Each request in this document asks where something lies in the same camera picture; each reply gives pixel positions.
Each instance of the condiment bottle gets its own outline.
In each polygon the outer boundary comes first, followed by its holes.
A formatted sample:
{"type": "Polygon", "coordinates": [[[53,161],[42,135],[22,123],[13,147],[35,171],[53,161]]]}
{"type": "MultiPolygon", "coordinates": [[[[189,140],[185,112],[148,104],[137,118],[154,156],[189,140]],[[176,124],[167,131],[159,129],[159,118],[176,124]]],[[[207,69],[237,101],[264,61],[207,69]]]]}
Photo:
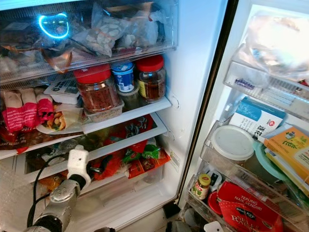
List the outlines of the condiment bottle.
{"type": "Polygon", "coordinates": [[[87,111],[103,112],[121,103],[109,64],[75,70],[73,73],[87,111]]]}
{"type": "Polygon", "coordinates": [[[161,55],[147,57],[136,61],[136,67],[140,71],[138,83],[140,95],[149,103],[158,102],[166,92],[166,71],[161,55]]]}

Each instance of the wire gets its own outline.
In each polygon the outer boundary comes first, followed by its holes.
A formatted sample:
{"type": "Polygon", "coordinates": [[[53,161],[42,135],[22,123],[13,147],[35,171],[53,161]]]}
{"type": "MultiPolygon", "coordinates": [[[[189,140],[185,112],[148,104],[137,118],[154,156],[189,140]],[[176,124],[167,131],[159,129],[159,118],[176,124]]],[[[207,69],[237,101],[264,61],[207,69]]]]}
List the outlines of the wire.
{"type": "Polygon", "coordinates": [[[50,161],[52,161],[53,159],[58,158],[58,157],[62,157],[62,155],[57,155],[57,156],[51,157],[48,161],[46,161],[46,163],[43,165],[43,167],[40,169],[39,173],[37,174],[37,177],[35,178],[34,185],[33,185],[33,203],[32,203],[32,206],[31,206],[31,208],[29,210],[29,213],[28,213],[27,227],[30,227],[30,226],[33,225],[33,218],[34,218],[36,204],[40,200],[42,200],[42,199],[44,199],[44,198],[49,196],[49,194],[46,194],[45,196],[42,196],[39,199],[36,199],[36,196],[37,196],[37,185],[38,185],[38,181],[39,181],[40,175],[42,174],[43,170],[48,166],[50,161]]]}

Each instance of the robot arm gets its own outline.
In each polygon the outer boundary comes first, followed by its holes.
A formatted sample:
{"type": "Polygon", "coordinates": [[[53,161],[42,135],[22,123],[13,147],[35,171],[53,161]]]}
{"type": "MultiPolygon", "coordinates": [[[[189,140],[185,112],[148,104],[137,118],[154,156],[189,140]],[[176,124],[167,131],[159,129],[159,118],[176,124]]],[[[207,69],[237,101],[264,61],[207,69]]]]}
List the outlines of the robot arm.
{"type": "Polygon", "coordinates": [[[81,145],[77,145],[70,151],[68,179],[51,192],[50,202],[44,212],[34,225],[24,232],[64,232],[66,230],[81,190],[91,182],[86,170],[88,154],[81,145]]]}

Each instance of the open refrigerator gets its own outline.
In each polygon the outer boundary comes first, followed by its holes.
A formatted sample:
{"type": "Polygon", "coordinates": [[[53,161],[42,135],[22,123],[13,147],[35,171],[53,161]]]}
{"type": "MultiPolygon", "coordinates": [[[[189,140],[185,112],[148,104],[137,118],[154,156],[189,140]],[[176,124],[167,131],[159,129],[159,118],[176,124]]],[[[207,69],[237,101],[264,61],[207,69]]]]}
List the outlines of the open refrigerator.
{"type": "MultiPolygon", "coordinates": [[[[284,110],[287,113],[286,122],[309,131],[308,87],[275,76],[270,76],[269,85],[258,91],[237,85],[235,79],[240,78],[237,75],[242,75],[249,69],[253,70],[251,74],[258,76],[262,71],[240,63],[233,56],[244,41],[250,19],[257,12],[296,17],[300,15],[307,18],[309,2],[98,2],[102,3],[108,16],[115,18],[134,19],[137,11],[146,11],[148,14],[157,10],[163,11],[165,16],[163,23],[158,23],[159,32],[161,30],[158,39],[153,44],[135,46],[134,49],[119,48],[118,41],[114,48],[108,50],[112,53],[110,56],[78,56],[79,59],[74,60],[73,53],[69,66],[62,63],[62,66],[55,67],[52,62],[35,61],[31,65],[19,67],[15,72],[1,74],[1,91],[71,80],[74,79],[72,71],[77,69],[105,63],[113,65],[163,54],[167,71],[167,92],[161,101],[123,112],[100,123],[85,124],[82,132],[89,134],[150,114],[155,124],[151,130],[95,149],[90,152],[90,159],[100,158],[157,136],[171,161],[146,176],[128,179],[120,173],[92,182],[88,188],[83,189],[66,231],[93,232],[104,226],[119,230],[170,202],[175,202],[183,210],[188,207],[194,208],[206,221],[220,222],[224,231],[235,231],[191,192],[197,176],[209,165],[249,193],[259,194],[263,196],[262,199],[267,199],[263,203],[279,213],[286,231],[308,231],[309,217],[304,209],[247,169],[222,157],[212,146],[210,138],[213,131],[230,118],[244,96],[284,110]],[[147,176],[155,176],[153,182],[146,183],[144,178],[147,176]]],[[[1,28],[7,27],[8,24],[4,25],[4,22],[12,20],[18,22],[11,25],[12,28],[23,30],[27,23],[24,19],[30,18],[32,22],[36,22],[42,15],[63,12],[66,12],[66,18],[70,18],[72,22],[79,20],[80,23],[84,23],[91,19],[94,3],[92,0],[49,0],[44,3],[4,0],[0,6],[1,28]]],[[[27,152],[70,138],[73,137],[37,144],[31,146],[27,152]]],[[[7,232],[19,232],[26,227],[25,220],[32,198],[32,188],[29,184],[34,182],[38,170],[31,169],[25,153],[17,154],[16,150],[1,150],[0,159],[0,201],[3,203],[0,207],[0,228],[7,232]]],[[[66,170],[66,165],[67,162],[64,161],[50,166],[42,172],[40,178],[62,172],[66,170]]],[[[36,213],[39,214],[44,207],[45,202],[41,202],[36,213]]]]}

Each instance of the red jar lid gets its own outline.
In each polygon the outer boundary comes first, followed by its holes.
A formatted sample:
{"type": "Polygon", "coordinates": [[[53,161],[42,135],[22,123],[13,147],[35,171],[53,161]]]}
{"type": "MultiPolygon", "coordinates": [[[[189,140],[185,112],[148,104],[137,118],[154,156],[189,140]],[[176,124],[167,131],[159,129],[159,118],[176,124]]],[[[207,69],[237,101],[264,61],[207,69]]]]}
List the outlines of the red jar lid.
{"type": "Polygon", "coordinates": [[[222,216],[221,208],[217,200],[217,191],[212,192],[207,200],[209,207],[218,215],[222,216]]]}
{"type": "Polygon", "coordinates": [[[164,66],[164,59],[161,55],[146,57],[136,61],[136,67],[142,72],[155,72],[164,66]]]}
{"type": "Polygon", "coordinates": [[[90,68],[74,70],[76,81],[81,84],[94,84],[105,81],[111,76],[109,64],[102,64],[90,68]]]}

